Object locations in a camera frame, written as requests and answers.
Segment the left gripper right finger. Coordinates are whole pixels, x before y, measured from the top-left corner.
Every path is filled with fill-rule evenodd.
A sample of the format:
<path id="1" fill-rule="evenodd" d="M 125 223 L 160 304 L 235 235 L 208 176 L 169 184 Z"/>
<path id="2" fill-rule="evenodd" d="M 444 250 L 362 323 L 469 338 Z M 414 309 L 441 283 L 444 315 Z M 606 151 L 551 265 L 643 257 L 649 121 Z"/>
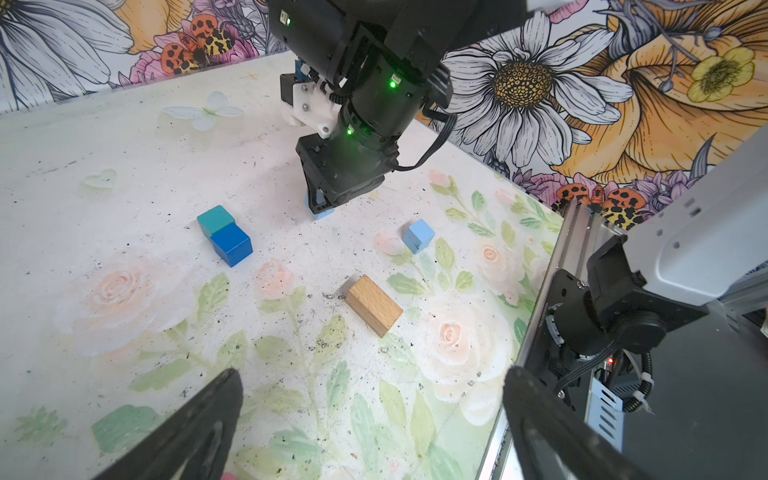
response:
<path id="1" fill-rule="evenodd" d="M 503 405 L 525 479 L 649 477 L 523 367 L 508 370 Z"/>

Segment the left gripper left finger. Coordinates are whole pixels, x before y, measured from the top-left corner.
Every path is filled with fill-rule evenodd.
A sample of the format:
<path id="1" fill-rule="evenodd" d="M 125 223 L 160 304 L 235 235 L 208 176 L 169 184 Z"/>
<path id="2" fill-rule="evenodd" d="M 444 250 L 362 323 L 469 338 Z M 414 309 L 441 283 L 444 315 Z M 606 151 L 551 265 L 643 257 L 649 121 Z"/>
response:
<path id="1" fill-rule="evenodd" d="M 220 479 L 243 405 L 236 369 L 222 371 L 99 479 Z"/>

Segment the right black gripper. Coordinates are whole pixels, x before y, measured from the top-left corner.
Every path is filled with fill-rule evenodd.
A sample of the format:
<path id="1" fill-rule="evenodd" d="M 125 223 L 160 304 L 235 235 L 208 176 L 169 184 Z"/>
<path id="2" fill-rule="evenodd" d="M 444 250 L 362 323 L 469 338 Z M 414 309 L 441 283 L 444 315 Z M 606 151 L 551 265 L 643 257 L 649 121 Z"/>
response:
<path id="1" fill-rule="evenodd" d="M 322 139 L 313 134 L 301 137 L 296 146 L 312 203 L 322 190 L 329 208 L 378 188 L 398 164 L 396 142 L 369 148 L 352 135 Z"/>

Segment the light blue wood cube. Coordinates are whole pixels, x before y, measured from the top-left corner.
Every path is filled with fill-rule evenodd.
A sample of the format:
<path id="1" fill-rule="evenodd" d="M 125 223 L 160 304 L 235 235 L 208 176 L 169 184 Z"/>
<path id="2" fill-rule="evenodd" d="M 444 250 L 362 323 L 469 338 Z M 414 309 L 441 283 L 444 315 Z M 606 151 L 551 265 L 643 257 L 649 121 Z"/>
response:
<path id="1" fill-rule="evenodd" d="M 315 221 L 328 217 L 331 214 L 333 214 L 335 211 L 334 208 L 329 208 L 327 206 L 327 200 L 324 196 L 323 191 L 320 189 L 318 189 L 315 193 L 314 203 L 310 201 L 310 197 L 308 194 L 305 195 L 304 200 L 305 200 L 305 205 L 307 209 L 309 210 L 310 214 L 313 216 L 313 219 Z"/>
<path id="2" fill-rule="evenodd" d="M 423 251 L 434 239 L 435 232 L 429 224 L 420 219 L 409 225 L 403 234 L 403 242 L 412 254 Z"/>

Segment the natural wood rectangular block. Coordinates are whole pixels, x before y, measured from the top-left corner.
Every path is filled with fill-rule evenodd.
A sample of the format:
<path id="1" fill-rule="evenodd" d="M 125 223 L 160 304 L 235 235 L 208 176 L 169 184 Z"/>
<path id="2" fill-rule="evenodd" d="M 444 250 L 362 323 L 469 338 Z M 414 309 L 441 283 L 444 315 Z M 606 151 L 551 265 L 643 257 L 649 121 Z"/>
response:
<path id="1" fill-rule="evenodd" d="M 380 338 L 403 314 L 403 309 L 367 275 L 348 289 L 346 303 Z"/>

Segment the dark blue wood cube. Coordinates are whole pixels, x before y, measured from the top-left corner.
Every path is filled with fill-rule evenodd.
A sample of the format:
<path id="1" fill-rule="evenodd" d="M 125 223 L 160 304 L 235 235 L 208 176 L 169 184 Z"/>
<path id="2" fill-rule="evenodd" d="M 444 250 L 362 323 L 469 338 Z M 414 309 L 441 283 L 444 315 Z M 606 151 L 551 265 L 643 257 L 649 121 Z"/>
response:
<path id="1" fill-rule="evenodd" d="M 234 267 L 253 253 L 250 237 L 235 223 L 212 234 L 215 252 L 229 267 Z"/>

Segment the teal wood cube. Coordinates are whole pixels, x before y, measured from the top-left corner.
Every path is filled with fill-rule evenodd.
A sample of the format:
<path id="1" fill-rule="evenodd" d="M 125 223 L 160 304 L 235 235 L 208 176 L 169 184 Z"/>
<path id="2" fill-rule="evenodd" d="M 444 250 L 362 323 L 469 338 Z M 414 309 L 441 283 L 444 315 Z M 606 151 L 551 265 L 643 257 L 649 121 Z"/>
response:
<path id="1" fill-rule="evenodd" d="M 206 238 L 235 223 L 234 217 L 221 205 L 197 216 L 197 222 Z"/>

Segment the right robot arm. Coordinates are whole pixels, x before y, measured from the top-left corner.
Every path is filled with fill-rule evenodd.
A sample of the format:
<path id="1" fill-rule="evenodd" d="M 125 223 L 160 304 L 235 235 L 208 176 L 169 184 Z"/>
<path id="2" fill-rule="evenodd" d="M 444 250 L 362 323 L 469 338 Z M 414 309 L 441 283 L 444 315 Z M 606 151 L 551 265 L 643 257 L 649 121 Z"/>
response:
<path id="1" fill-rule="evenodd" d="M 321 215 L 420 168 L 457 117 L 446 53 L 521 27 L 560 1 L 272 1 L 271 34 L 329 83 L 340 110 L 297 142 L 310 211 Z M 411 167 L 398 141 L 417 113 L 444 128 Z"/>

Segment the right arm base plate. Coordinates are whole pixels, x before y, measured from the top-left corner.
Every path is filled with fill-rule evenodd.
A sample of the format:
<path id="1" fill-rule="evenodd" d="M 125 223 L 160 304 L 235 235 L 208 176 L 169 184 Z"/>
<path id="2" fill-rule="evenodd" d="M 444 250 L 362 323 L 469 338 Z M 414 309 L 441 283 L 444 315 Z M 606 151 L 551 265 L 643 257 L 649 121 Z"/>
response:
<path id="1" fill-rule="evenodd" d="M 622 411 L 633 413 L 650 396 L 655 379 L 651 351 L 667 334 L 709 313 L 705 306 L 690 306 L 647 292 L 629 274 L 605 289 L 591 288 L 565 269 L 558 269 L 550 284 L 543 312 L 544 325 L 557 348 L 548 360 L 556 382 L 551 390 L 566 395 L 570 386 L 605 361 L 640 357 L 635 368 L 639 386 L 623 400 Z"/>

